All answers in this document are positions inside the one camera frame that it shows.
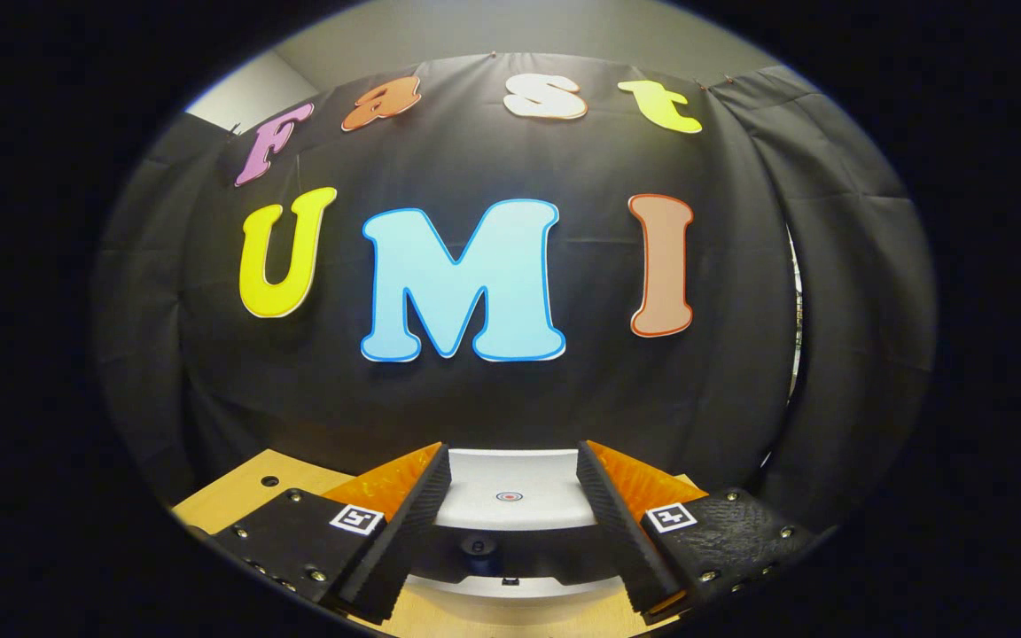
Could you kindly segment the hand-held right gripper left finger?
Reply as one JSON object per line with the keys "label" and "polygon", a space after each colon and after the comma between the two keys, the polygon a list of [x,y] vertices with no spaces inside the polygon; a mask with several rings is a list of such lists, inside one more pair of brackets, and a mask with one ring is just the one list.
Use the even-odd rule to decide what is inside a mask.
{"label": "hand-held right gripper left finger", "polygon": [[380,625],[450,482],[448,447],[437,441],[321,495],[287,487],[207,541],[304,601]]}

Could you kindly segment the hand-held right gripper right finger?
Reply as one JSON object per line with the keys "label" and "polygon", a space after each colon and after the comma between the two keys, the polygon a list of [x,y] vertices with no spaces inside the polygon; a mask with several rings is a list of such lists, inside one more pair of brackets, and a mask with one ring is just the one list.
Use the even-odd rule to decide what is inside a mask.
{"label": "hand-held right gripper right finger", "polygon": [[592,440],[578,445],[576,477],[629,604],[647,625],[745,598],[830,537],[742,487],[704,490]]}

